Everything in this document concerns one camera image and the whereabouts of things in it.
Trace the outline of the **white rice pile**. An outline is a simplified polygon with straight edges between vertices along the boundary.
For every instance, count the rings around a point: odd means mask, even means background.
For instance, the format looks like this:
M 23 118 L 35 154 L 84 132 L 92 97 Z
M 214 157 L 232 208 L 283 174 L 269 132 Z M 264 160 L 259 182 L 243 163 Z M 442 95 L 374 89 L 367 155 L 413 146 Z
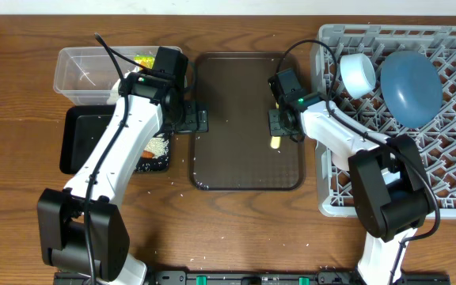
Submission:
M 166 156 L 169 152 L 169 141 L 163 137 L 152 138 L 146 145 L 144 150 L 154 154 L 153 159 Z

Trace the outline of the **orange carrot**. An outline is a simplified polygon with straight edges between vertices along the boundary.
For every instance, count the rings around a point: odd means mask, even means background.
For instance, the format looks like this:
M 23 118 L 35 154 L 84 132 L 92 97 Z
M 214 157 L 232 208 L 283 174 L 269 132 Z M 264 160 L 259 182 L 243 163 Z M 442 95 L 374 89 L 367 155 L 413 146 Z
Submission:
M 154 158 L 154 154 L 149 152 L 149 151 L 147 151 L 147 150 L 144 150 L 142 152 L 141 157 L 144 158 L 144 159 L 153 159 Z

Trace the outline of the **green snack wrapper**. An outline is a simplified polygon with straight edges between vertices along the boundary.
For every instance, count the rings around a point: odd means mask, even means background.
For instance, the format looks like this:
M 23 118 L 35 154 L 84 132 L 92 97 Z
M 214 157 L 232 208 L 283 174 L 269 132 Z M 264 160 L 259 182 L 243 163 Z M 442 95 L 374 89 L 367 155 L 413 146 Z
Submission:
M 137 64 L 149 69 L 153 68 L 154 60 L 155 57 L 148 55 L 137 55 L 136 57 L 134 57 L 134 61 Z

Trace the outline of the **light blue bowl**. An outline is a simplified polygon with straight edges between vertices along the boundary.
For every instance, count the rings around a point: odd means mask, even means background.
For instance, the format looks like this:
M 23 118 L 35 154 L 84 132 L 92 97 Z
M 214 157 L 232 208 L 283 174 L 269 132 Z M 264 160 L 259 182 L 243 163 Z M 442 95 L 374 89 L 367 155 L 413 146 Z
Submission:
M 354 99 L 361 98 L 375 88 L 374 67 L 362 53 L 344 55 L 340 59 L 340 74 L 345 89 Z

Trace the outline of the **dark blue plate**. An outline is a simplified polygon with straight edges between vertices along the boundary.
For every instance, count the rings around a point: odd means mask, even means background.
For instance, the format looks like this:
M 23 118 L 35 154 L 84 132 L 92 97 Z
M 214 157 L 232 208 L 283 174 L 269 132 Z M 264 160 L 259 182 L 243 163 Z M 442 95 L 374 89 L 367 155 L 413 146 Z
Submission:
M 393 118 L 407 128 L 434 119 L 443 102 L 443 87 L 433 63 L 417 51 L 396 51 L 386 57 L 381 90 Z

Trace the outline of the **yellow plastic spoon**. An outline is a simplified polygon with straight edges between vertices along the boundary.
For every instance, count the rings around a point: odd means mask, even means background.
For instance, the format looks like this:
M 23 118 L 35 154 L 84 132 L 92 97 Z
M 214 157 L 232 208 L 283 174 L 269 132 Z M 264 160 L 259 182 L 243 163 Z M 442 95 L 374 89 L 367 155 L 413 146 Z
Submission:
M 278 150 L 280 148 L 281 138 L 279 136 L 272 136 L 270 147 L 274 150 Z

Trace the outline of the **pink cup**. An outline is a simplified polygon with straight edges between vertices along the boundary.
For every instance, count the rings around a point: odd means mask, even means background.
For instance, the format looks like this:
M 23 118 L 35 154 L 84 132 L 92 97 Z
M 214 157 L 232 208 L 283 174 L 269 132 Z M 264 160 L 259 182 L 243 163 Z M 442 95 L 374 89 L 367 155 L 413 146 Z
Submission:
M 332 153 L 331 154 L 331 159 L 332 159 L 332 163 L 338 169 L 343 170 L 343 171 L 348 171 L 349 170 L 348 157 L 341 156 L 341 155 L 336 154 L 336 153 Z

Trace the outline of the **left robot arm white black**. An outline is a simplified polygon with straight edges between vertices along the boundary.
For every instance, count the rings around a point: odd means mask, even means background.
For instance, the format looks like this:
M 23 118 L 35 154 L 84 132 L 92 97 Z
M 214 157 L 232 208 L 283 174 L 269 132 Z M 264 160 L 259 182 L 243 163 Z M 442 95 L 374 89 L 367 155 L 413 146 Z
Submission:
M 128 182 L 157 134 L 208 130 L 207 110 L 187 101 L 188 57 L 159 47 L 152 68 L 120 74 L 119 98 L 101 139 L 61 191 L 47 188 L 37 203 L 46 265 L 86 276 L 88 284 L 143 284 L 147 266 L 129 252 L 120 213 Z

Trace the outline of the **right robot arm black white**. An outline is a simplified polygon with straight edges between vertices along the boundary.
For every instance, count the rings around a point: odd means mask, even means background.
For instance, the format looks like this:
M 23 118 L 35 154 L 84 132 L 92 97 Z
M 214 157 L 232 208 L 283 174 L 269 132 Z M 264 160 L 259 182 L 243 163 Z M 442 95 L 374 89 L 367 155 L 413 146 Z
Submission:
M 409 243 L 433 235 L 441 221 L 416 143 L 358 123 L 338 109 L 332 89 L 326 95 L 305 91 L 292 68 L 276 68 L 268 84 L 278 105 L 268 113 L 271 136 L 314 139 L 349 173 L 355 212 L 367 232 L 360 278 L 365 284 L 399 282 Z

